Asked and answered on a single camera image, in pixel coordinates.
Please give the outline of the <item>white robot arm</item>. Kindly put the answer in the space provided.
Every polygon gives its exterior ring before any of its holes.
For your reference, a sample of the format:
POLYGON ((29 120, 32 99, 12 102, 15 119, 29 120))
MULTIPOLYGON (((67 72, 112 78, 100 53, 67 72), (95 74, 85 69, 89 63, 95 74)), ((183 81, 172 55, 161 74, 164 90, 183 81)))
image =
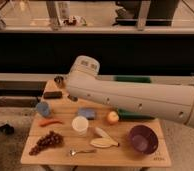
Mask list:
POLYGON ((194 86, 99 80, 100 63, 78 56, 66 79, 73 97, 194 128, 194 86))

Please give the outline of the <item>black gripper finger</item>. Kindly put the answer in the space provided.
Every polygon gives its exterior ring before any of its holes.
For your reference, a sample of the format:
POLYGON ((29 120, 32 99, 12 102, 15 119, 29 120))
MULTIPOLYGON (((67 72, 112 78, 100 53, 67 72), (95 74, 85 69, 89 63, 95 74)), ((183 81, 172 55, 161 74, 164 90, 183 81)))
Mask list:
POLYGON ((71 96, 70 94, 67 97, 68 97, 68 99, 70 99, 73 102, 77 102, 78 101, 77 97, 71 96))

